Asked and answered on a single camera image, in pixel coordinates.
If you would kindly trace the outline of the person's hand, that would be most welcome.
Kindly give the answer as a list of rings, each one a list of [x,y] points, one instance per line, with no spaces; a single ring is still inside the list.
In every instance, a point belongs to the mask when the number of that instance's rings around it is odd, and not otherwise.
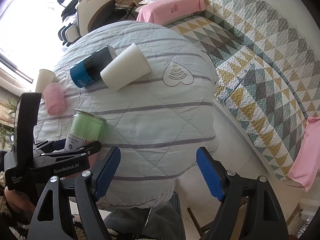
[[[1,171],[1,217],[18,215],[30,220],[34,211],[35,205],[27,196],[8,189],[5,173]]]

